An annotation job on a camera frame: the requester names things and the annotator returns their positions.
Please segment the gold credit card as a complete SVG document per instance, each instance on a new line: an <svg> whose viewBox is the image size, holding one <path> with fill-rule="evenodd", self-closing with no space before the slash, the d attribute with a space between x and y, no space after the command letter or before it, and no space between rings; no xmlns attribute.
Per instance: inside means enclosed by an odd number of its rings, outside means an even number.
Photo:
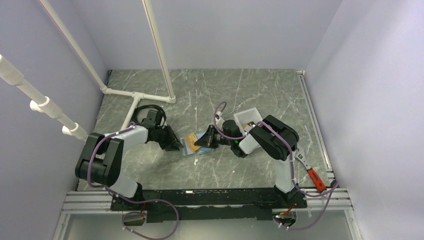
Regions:
<svg viewBox="0 0 424 240"><path fill-rule="evenodd" d="M195 144L195 142L198 140L198 137L197 137L197 135L194 133L194 132L191 132L190 134L188 134L185 138L184 138L184 141L185 141L185 144L186 144L186 146L188 147L188 149L190 149L190 151L192 152L192 153L195 153L195 152L197 152L201 147L200 146L197 146L196 144Z"/></svg>

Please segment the clear plastic bin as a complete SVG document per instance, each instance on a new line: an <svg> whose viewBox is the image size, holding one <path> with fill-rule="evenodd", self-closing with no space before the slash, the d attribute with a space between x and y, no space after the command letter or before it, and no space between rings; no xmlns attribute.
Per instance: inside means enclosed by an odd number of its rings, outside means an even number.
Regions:
<svg viewBox="0 0 424 240"><path fill-rule="evenodd" d="M233 118L242 132L244 131L244 125L247 125L251 122L256 124L257 122L263 120L263 117L261 116L256 107L234 113Z"/></svg>

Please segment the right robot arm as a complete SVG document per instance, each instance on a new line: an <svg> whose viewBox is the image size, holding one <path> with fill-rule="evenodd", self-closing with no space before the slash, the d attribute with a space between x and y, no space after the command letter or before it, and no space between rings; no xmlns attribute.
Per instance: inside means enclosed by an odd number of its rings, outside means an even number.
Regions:
<svg viewBox="0 0 424 240"><path fill-rule="evenodd" d="M244 158L257 149L264 150L275 160L276 203L287 208L295 201L292 192L296 187L294 179L294 153L300 137L289 125L273 115L261 118L256 108L251 108L224 120L222 112L227 103L221 102L214 110L213 124L194 142L195 146L210 149L221 145L230 146L233 154Z"/></svg>

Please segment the green card holder wallet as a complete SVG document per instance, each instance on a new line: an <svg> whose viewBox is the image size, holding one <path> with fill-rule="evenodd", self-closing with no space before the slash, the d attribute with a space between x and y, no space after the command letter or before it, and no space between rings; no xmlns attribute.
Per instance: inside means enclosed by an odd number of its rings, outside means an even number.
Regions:
<svg viewBox="0 0 424 240"><path fill-rule="evenodd" d="M212 148L194 145L194 142L199 140L200 137L202 137L204 134L204 132L196 134L192 132L186 137L181 137L179 139L180 143L182 144L182 147L180 148L181 155L183 157L188 157L211 152L213 150Z"/></svg>

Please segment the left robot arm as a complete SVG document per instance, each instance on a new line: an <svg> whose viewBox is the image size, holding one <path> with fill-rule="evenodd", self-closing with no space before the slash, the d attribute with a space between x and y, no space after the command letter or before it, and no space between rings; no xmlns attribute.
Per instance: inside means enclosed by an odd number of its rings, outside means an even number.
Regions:
<svg viewBox="0 0 424 240"><path fill-rule="evenodd" d="M131 210L144 203L143 187L122 171L124 153L130 148L158 143L164 151L178 151L183 145L174 131L166 125L166 115L150 109L141 122L134 121L123 130L109 134L91 133L75 166L75 176L87 181L91 188L105 188L124 199Z"/></svg>

